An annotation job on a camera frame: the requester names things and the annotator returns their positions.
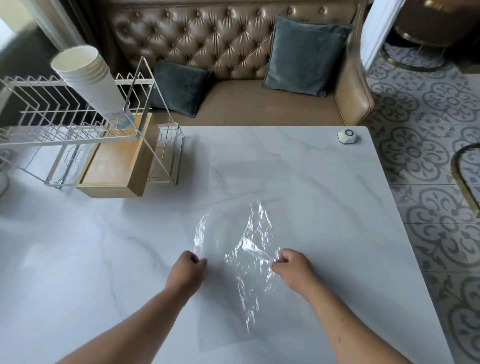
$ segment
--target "wooden tray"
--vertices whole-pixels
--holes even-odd
[[[141,118],[141,114],[135,115],[137,126]],[[152,113],[148,113],[143,130],[155,150],[159,128]],[[152,151],[141,137],[100,143],[93,149],[75,187],[92,198],[142,197],[152,159]]]

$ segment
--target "pillow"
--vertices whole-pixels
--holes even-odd
[[[351,30],[351,25],[310,24],[277,16],[262,87],[325,97],[330,72]]]
[[[210,72],[201,68],[184,66],[159,60],[154,78],[162,92],[169,110],[194,118],[200,106],[200,97],[210,77]],[[151,105],[165,109],[158,92],[152,95]]]

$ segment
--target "dish rack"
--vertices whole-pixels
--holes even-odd
[[[47,186],[75,186],[99,143],[142,138],[153,154],[147,181],[177,183],[184,137],[168,108],[168,122],[158,124],[156,146],[145,138],[150,100],[155,93],[163,102],[164,98],[144,57],[135,74],[118,74],[115,79],[126,100],[124,111],[141,115],[138,125],[132,122],[124,130],[108,123],[58,77],[5,77],[0,82],[2,164],[22,169]],[[45,163],[51,163],[46,174]]]

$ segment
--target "floral tile pattern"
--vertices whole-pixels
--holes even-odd
[[[437,62],[417,49],[387,46],[395,59]],[[480,218],[450,168],[453,154],[480,141],[480,87],[454,65],[405,71],[380,56],[367,81],[375,108],[370,130],[392,194],[456,363],[480,363]],[[480,200],[480,149],[460,160]]]

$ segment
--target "plastic wrap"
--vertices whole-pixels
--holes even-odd
[[[291,292],[270,269],[293,239],[283,200],[239,197],[190,212],[186,220],[194,252],[208,258],[200,289],[200,350],[298,326],[285,300]]]

